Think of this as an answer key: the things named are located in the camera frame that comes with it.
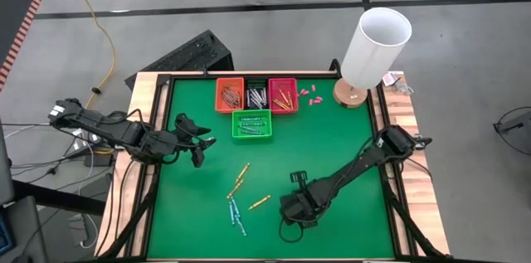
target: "green basket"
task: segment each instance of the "green basket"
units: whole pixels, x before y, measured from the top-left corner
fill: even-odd
[[[263,139],[269,138],[272,134],[270,110],[235,110],[232,112],[232,137],[234,139]]]

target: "black crate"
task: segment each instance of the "black crate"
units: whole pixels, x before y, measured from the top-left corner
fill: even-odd
[[[267,87],[268,87],[268,81],[267,79],[245,79],[245,84],[244,84],[244,88],[245,88],[245,92],[244,92],[244,110],[259,110],[260,108],[258,106],[256,106],[254,103],[252,102],[249,102],[249,100],[247,99],[247,91],[249,89],[256,89],[258,91],[264,91],[264,94],[265,94],[265,99],[266,99],[266,103],[265,105],[262,105],[262,109],[263,110],[268,110],[269,109],[269,96],[268,96],[268,90],[267,90]]]
[[[210,30],[184,43],[141,71],[234,71],[231,52]],[[133,90],[136,73],[125,79]]]

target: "lamp shade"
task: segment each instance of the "lamp shade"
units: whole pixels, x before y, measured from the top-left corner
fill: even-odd
[[[341,64],[342,77],[357,89],[373,88],[411,35],[412,25],[401,13],[383,7],[366,11]]]

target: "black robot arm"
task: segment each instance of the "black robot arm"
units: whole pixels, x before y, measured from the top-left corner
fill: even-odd
[[[303,228],[317,226],[317,220],[328,210],[342,187],[378,164],[409,157],[415,145],[415,140],[404,129],[393,125],[380,131],[374,143],[331,176],[306,184],[306,172],[292,173],[291,181],[299,183],[299,189],[280,198],[282,218],[287,225],[298,222]]]
[[[139,112],[140,121],[129,121],[127,118]],[[48,115],[50,125],[56,129],[80,128],[104,139],[111,147],[122,146],[135,161],[146,164],[174,163],[179,152],[191,150],[193,165],[201,167],[204,160],[203,151],[216,142],[214,138],[200,139],[210,129],[198,127],[185,114],[178,114],[175,130],[154,130],[153,126],[142,121],[142,114],[135,110],[129,115],[114,112],[108,116],[95,110],[84,109],[79,100],[58,100]],[[171,162],[164,157],[175,153]]]

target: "green tabletop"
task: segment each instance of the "green tabletop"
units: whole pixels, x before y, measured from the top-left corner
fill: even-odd
[[[304,231],[298,243],[279,238],[280,196],[297,188],[290,173],[305,170],[309,179],[329,176],[352,160],[372,134],[367,105],[355,110],[334,101],[335,80],[298,80],[295,114],[274,115],[270,139],[235,140],[231,115],[214,110],[215,80],[176,80],[168,128],[178,113],[212,129],[217,142],[194,168],[190,153],[163,166],[153,215],[148,258],[283,259],[392,258],[392,243],[378,170],[372,168],[341,190],[319,225]],[[323,97],[318,105],[309,98]],[[245,182],[235,194],[244,237],[231,225],[227,194],[246,163]],[[257,209],[247,208],[270,194]],[[284,226],[294,239],[300,229]]]

